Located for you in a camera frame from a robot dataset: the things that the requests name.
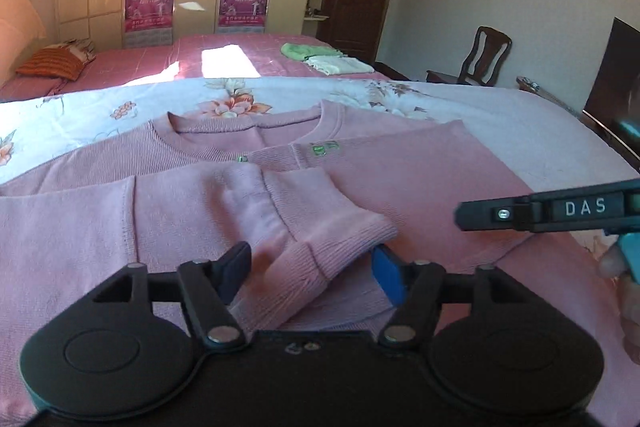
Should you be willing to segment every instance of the metal screw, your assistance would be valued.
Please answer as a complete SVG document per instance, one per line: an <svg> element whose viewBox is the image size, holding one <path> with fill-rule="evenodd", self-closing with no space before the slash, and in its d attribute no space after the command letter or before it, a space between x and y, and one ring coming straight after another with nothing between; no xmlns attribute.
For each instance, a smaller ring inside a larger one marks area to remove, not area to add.
<svg viewBox="0 0 640 427"><path fill-rule="evenodd" d="M385 330L385 338L391 343L405 343L415 338L415 330L409 326L389 326Z"/></svg>
<svg viewBox="0 0 640 427"><path fill-rule="evenodd" d="M218 326L209 330L207 336L216 344L229 344L240 338L240 331L233 326Z"/></svg>
<svg viewBox="0 0 640 427"><path fill-rule="evenodd" d="M284 351L290 355L299 355L302 353L302 346L300 346L300 344L292 343L285 347Z"/></svg>

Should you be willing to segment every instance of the pillow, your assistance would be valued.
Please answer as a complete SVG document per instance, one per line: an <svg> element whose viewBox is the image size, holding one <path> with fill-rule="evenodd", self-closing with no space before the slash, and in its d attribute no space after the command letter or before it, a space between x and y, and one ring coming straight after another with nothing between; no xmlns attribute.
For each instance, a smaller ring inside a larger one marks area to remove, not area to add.
<svg viewBox="0 0 640 427"><path fill-rule="evenodd" d="M84 67L94 58L94 43L90 39L71 40L42 48L15 72L77 80Z"/></svg>

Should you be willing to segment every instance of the chair backrest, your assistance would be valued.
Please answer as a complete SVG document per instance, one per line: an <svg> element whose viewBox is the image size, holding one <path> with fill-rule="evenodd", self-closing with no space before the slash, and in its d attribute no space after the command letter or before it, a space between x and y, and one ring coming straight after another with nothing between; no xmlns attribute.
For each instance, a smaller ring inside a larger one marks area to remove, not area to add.
<svg viewBox="0 0 640 427"><path fill-rule="evenodd" d="M478 49L480 47L480 37L484 34L484 49L482 50L482 54L478 61L476 62L476 66L474 67L473 73L470 73L469 69L471 65L476 60L476 56L478 55ZM462 70L460 71L460 76L458 77L459 84L467 84L466 81L468 78L476 81L481 86L493 87L495 83L498 81L498 75L500 74L500 68L504 64L504 61L507 59L509 52L511 51L511 39L502 32L498 30L494 30L493 28L488 28L487 26L480 26L478 28L478 32L476 33L476 40L474 41L474 47L469 53L469 56L466 58L465 62L462 64ZM489 77L488 80L484 80L487 75L489 68L494 63L495 57L500 54L498 61L495 63L494 70Z"/></svg>

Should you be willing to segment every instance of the pink sweater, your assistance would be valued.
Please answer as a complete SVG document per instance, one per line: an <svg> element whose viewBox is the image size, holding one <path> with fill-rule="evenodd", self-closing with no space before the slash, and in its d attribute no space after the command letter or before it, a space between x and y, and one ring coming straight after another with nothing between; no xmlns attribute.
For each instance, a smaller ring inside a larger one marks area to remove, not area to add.
<svg viewBox="0 0 640 427"><path fill-rule="evenodd" d="M599 341L606 373L591 412L616 427L640 419L633 393L640 367L622 349L612 287L596 276L588 254L565 234L532 239L514 232L463 233L454 226L460 201L529 192L460 122L437 126L330 102L235 120L169 115L33 169L1 186L0 194L109 182L203 160L242 160L269 171L321 167L351 201L393 221L399 233L389 244L404 259L437 261L456 272L497 263ZM173 269L178 253L173 256L158 269ZM459 311L446 314L443 323ZM284 327L376 330L390 312L363 258Z"/></svg>
<svg viewBox="0 0 640 427"><path fill-rule="evenodd" d="M230 309L251 333L279 327L354 259L396 235L321 169L262 172L237 162L4 197L0 208L0 425L33 413L17 370L27 338L128 263L171 270L248 241L254 269ZM182 325L179 307L154 311Z"/></svg>

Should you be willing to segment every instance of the teal handle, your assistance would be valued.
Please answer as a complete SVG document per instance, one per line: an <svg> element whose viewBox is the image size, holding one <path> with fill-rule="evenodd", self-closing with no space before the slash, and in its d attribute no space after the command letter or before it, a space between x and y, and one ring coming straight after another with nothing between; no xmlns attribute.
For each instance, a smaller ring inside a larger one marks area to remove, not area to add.
<svg viewBox="0 0 640 427"><path fill-rule="evenodd" d="M640 233L625 233L618 238L618 247L625 256L634 282L640 283Z"/></svg>

